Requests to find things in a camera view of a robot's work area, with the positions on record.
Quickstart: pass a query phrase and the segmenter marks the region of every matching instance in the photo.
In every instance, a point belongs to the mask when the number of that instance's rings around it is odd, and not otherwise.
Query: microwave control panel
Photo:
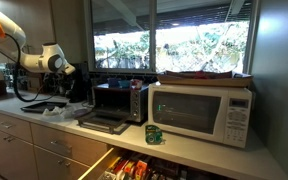
[[[230,99],[226,117],[224,144],[244,148],[249,122],[249,100]]]

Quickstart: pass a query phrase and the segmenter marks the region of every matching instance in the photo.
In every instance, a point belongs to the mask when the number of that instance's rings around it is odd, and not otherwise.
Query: foliage
[[[157,30],[156,69],[225,72],[241,67],[248,27],[248,22],[235,22]],[[149,68],[148,31],[96,40],[97,67]]]

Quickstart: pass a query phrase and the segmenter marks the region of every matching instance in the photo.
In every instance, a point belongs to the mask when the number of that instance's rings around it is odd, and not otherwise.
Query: appliance
[[[86,100],[87,88],[86,83],[83,80],[81,69],[76,68],[76,70],[71,74],[71,77],[71,89],[66,92],[65,96],[70,98],[70,103],[77,103]]]
[[[98,115],[121,117],[133,122],[141,122],[147,118],[147,85],[135,90],[109,87],[106,83],[94,86],[93,91],[95,105],[92,111]]]
[[[252,92],[246,88],[149,85],[148,124],[244,148]]]

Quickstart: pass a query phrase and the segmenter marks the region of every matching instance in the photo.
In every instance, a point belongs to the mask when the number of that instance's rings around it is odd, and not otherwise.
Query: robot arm
[[[0,12],[0,52],[16,61],[18,48],[14,46],[16,40],[20,49],[20,64],[26,70],[34,73],[71,74],[75,68],[65,59],[64,53],[56,43],[43,44],[41,55],[31,55],[22,52],[26,36],[24,31],[11,19]]]

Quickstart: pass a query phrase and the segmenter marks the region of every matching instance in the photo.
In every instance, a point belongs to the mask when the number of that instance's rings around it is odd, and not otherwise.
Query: microwave window
[[[157,91],[153,97],[153,119],[160,124],[213,134],[220,101],[214,96]]]

